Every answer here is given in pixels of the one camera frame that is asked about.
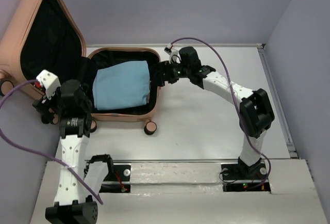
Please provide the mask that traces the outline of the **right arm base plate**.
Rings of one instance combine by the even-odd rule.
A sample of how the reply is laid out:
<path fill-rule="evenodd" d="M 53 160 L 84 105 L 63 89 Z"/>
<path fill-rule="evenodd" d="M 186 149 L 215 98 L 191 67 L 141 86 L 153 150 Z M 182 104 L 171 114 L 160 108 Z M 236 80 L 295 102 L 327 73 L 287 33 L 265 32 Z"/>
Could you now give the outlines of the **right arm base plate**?
<path fill-rule="evenodd" d="M 244 174 L 239 170 L 238 164 L 222 164 L 219 179 L 225 193 L 232 192 L 271 192 L 267 179 L 265 163 L 261 163 L 252 172 Z"/>

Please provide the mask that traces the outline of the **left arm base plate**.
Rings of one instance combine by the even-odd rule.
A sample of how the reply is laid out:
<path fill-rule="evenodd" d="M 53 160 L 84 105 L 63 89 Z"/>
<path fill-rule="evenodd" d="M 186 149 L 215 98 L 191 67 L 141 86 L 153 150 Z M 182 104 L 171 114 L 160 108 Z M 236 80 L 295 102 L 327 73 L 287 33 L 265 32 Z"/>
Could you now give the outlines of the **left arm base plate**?
<path fill-rule="evenodd" d="M 100 193 L 127 194 L 130 193 L 131 164 L 115 163 L 113 172 L 104 178 Z"/>

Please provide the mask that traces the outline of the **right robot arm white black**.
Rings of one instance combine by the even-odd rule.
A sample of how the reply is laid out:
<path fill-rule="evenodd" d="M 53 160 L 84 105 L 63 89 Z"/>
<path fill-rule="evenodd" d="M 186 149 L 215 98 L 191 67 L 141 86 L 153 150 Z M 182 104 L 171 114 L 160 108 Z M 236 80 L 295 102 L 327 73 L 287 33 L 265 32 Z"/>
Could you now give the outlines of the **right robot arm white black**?
<path fill-rule="evenodd" d="M 176 50 L 169 44 L 164 50 L 169 60 L 160 63 L 156 84 L 163 87 L 165 83 L 173 84 L 180 78 L 187 78 L 193 85 L 233 104 L 244 132 L 237 172 L 244 179 L 253 176 L 261 163 L 264 137 L 275 119 L 267 92 L 262 88 L 245 88 L 231 81 L 229 75 L 222 76 L 215 68 L 202 65 L 197 51 L 191 46 Z"/>

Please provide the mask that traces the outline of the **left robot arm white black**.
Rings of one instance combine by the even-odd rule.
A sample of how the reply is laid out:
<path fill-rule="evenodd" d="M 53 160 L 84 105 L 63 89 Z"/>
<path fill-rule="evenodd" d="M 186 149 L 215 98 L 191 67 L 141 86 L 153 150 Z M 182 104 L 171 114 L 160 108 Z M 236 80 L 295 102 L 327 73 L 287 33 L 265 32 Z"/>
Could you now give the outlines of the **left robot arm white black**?
<path fill-rule="evenodd" d="M 37 87 L 45 90 L 35 107 L 50 120 L 53 110 L 59 117 L 61 165 L 53 206 L 45 209 L 50 223 L 96 223 L 99 191 L 104 180 L 113 177 L 113 161 L 109 154 L 85 160 L 92 126 L 92 103 L 76 79 L 63 84 L 59 79 L 40 77 Z"/>

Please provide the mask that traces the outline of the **light blue cloth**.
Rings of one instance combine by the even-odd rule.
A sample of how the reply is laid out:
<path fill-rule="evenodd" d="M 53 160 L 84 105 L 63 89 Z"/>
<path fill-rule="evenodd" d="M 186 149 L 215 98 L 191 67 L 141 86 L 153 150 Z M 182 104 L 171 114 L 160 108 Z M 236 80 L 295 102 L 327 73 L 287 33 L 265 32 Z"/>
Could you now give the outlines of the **light blue cloth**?
<path fill-rule="evenodd" d="M 94 107 L 100 111 L 145 105 L 150 93 L 147 62 L 127 61 L 99 69 L 92 92 Z"/>

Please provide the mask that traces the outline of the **pink hard-shell suitcase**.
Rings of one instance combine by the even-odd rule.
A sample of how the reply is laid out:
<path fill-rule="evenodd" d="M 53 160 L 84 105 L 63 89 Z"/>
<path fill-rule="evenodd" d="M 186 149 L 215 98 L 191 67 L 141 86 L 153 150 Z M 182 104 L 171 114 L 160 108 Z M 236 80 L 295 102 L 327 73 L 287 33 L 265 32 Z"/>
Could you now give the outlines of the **pink hard-shell suitcase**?
<path fill-rule="evenodd" d="M 147 103 L 126 109 L 97 110 L 92 92 L 97 71 L 143 60 L 150 73 Z M 69 79 L 81 82 L 93 104 L 94 121 L 142 121 L 145 133 L 152 135 L 157 130 L 152 118 L 159 96 L 159 87 L 152 83 L 152 71 L 159 63 L 157 52 L 142 47 L 103 47 L 87 54 L 84 38 L 63 0 L 21 0 L 1 40 L 1 95 L 48 70 L 61 83 Z"/>

